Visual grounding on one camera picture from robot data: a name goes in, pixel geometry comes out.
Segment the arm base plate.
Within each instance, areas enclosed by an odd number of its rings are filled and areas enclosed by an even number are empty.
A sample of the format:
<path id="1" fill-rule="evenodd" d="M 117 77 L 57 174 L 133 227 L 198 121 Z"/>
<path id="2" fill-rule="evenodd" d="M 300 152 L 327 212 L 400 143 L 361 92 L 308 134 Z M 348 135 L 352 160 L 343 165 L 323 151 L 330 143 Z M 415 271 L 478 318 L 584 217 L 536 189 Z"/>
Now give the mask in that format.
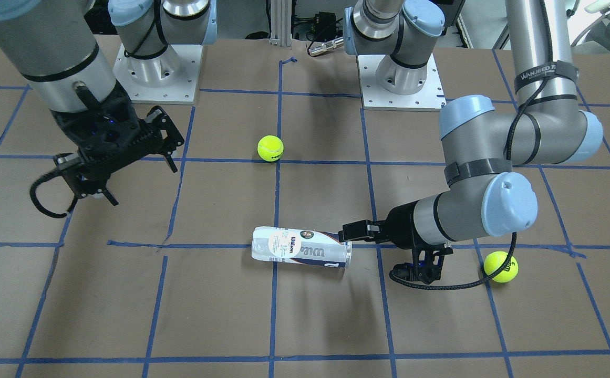
<path id="1" fill-rule="evenodd" d="M 365 110 L 439 112 L 447 103 L 434 55 L 418 69 L 388 55 L 360 55 L 357 63 Z"/>
<path id="2" fill-rule="evenodd" d="M 170 45 L 160 57 L 140 60 L 118 51 L 113 74 L 132 102 L 193 105 L 198 90 L 203 46 Z"/>

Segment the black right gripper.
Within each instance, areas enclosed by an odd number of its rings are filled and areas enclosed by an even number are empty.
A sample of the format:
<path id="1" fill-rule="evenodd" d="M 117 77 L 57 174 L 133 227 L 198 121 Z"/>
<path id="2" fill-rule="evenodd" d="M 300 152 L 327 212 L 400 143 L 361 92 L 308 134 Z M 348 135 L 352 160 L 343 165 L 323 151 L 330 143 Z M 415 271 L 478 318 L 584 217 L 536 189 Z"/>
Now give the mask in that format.
<path id="1" fill-rule="evenodd" d="M 118 201 L 107 187 L 111 175 L 149 154 L 162 155 L 173 173 L 177 148 L 184 137 L 161 106 L 139 118 L 129 98 L 113 96 L 85 111 L 53 112 L 63 133 L 77 151 L 55 157 L 53 177 L 62 177 L 75 197 L 103 195 Z"/>

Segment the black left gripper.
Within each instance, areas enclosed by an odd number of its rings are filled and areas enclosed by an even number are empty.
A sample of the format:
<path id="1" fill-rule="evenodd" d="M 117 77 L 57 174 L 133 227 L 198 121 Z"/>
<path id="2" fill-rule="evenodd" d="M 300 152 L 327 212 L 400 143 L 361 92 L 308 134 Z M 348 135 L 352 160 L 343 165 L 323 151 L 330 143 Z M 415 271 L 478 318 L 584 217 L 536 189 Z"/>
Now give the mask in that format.
<path id="1" fill-rule="evenodd" d="M 400 249 L 412 251 L 412 261 L 396 264 L 389 278 L 401 285 L 431 285 L 441 279 L 446 255 L 453 254 L 447 244 L 428 244 L 415 228 L 416 202 L 391 209 L 385 220 L 358 220 L 342 226 L 339 242 L 391 242 Z"/>

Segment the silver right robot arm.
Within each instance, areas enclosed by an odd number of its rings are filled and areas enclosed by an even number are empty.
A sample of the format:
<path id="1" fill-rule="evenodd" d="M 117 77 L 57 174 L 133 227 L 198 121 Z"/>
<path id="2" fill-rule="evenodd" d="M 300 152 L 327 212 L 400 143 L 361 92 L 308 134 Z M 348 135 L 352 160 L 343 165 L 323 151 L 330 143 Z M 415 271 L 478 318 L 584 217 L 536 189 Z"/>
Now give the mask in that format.
<path id="1" fill-rule="evenodd" d="M 29 188 L 43 214 L 63 218 L 79 199 L 117 200 L 111 175 L 150 154 L 177 172 L 173 154 L 185 142 L 161 106 L 146 117 L 101 52 L 85 14 L 91 1 L 0 1 L 0 49 L 46 103 L 74 153 L 55 156 L 55 167 Z M 218 36 L 215 1 L 109 1 L 111 24 L 122 41 L 132 83 L 169 88 L 187 71 L 176 45 L 211 45 Z"/>

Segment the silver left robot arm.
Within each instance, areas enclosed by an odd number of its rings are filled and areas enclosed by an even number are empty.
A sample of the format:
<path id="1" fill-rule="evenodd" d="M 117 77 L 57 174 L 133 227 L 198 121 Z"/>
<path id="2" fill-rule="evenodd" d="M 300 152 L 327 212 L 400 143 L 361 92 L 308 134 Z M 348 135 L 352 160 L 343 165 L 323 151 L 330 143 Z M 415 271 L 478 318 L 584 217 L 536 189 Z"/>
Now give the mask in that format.
<path id="1" fill-rule="evenodd" d="M 514 166 L 584 161 L 603 141 L 599 119 L 578 107 L 578 69 L 572 62 L 564 1 L 507 1 L 515 79 L 516 115 L 499 114 L 492 101 L 468 95 L 439 113 L 448 190 L 396 206 L 384 220 L 360 220 L 342 227 L 341 242 L 391 242 L 412 251 L 397 264 L 391 280 L 422 290 L 468 289 L 480 280 L 433 286 L 441 278 L 451 242 L 511 234 L 528 229 L 537 217 L 537 196 Z"/>

